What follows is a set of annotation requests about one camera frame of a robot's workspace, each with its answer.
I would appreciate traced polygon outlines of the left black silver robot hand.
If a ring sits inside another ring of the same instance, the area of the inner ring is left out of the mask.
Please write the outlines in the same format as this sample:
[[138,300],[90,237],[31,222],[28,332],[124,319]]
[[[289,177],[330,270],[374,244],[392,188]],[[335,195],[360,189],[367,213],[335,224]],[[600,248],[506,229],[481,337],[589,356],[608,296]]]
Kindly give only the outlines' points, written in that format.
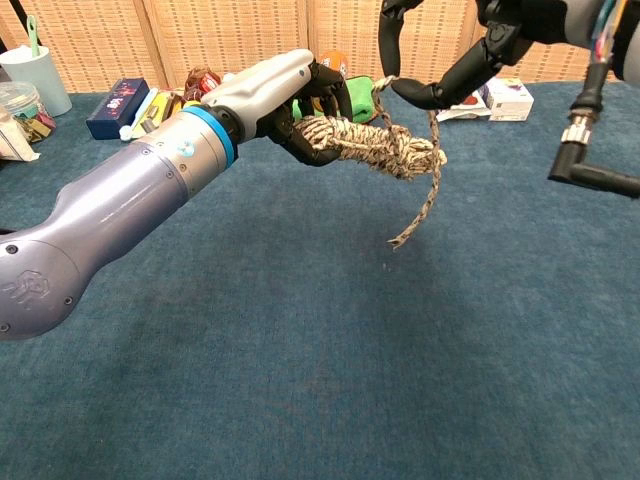
[[294,126],[293,102],[298,102],[303,115],[312,116],[314,98],[328,116],[353,118],[342,74],[317,62],[310,50],[294,49],[241,71],[206,93],[201,103],[234,118],[238,142],[267,137],[299,162],[322,167],[340,153],[314,149]]

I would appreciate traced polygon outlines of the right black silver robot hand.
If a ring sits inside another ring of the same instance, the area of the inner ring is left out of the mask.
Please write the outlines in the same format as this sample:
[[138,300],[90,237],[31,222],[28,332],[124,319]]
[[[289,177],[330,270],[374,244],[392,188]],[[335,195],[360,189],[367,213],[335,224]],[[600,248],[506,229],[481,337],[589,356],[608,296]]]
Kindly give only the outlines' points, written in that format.
[[447,109],[462,103],[473,91],[505,66],[516,65],[534,43],[568,44],[586,48],[602,1],[478,1],[481,37],[433,83],[401,76],[399,38],[404,15],[421,2],[384,1],[378,25],[378,47],[383,73],[394,76],[393,90],[423,110]]

